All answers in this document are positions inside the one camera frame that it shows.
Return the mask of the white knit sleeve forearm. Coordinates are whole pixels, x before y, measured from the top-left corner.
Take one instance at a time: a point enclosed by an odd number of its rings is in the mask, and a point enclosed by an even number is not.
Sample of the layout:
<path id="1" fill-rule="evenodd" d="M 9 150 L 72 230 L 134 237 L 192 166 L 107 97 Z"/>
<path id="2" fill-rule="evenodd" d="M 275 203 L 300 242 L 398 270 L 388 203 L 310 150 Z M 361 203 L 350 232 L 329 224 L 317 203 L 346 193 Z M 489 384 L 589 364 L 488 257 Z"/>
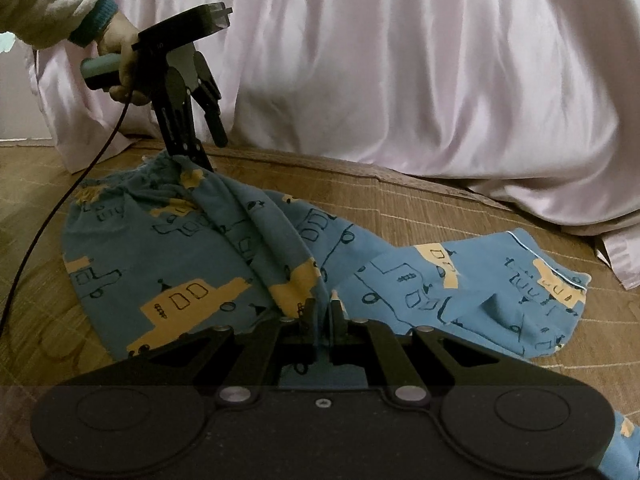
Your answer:
<path id="1" fill-rule="evenodd" d="M 1 31 L 36 49 L 99 39 L 118 11 L 114 0 L 1 0 Z"/>

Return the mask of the person left hand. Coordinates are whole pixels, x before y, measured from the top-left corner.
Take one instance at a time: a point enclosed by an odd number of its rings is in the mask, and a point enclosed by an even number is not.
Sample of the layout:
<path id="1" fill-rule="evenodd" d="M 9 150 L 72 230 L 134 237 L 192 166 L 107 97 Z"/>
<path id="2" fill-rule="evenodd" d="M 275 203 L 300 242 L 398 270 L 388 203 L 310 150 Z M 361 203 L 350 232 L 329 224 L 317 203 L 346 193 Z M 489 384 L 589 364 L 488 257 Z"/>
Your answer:
<path id="1" fill-rule="evenodd" d="M 116 102 L 130 102 L 135 106 L 143 106 L 150 100 L 136 90 L 131 82 L 132 70 L 136 67 L 137 61 L 134 45 L 138 42 L 138 32 L 137 27 L 134 27 L 122 12 L 116 12 L 96 40 L 96 46 L 99 55 L 120 55 L 119 84 L 108 89 L 111 98 Z"/>

